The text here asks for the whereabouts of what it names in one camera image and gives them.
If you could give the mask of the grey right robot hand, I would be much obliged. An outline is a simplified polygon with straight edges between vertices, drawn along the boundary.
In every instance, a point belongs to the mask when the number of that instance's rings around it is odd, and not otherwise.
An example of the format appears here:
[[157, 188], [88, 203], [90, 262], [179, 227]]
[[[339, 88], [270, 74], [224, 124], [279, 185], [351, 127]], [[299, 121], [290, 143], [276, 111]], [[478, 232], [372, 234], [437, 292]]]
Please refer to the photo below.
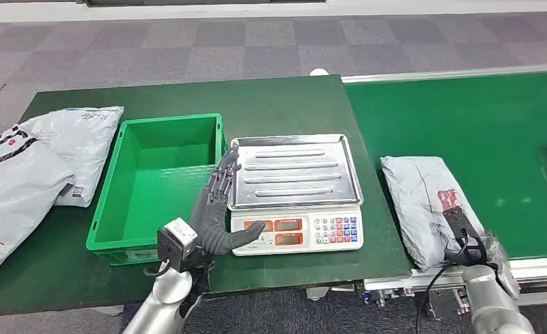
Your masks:
[[489, 266], [493, 267], [496, 271], [503, 271], [503, 269], [509, 266], [507, 252], [492, 231], [485, 229], [481, 241], [486, 253], [486, 263]]

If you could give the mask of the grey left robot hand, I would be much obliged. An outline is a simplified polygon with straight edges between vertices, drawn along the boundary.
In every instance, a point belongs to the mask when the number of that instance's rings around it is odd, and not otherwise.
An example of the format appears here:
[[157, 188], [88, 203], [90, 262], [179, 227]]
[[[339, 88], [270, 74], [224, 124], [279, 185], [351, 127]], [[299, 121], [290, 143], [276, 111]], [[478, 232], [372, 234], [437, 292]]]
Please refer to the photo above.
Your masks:
[[238, 149], [235, 145], [224, 153], [208, 183], [199, 191], [191, 211], [189, 225], [198, 235], [197, 244], [211, 255], [225, 255], [257, 240], [266, 227], [264, 221], [254, 221], [245, 230], [228, 232], [225, 229], [228, 196], [241, 168]]

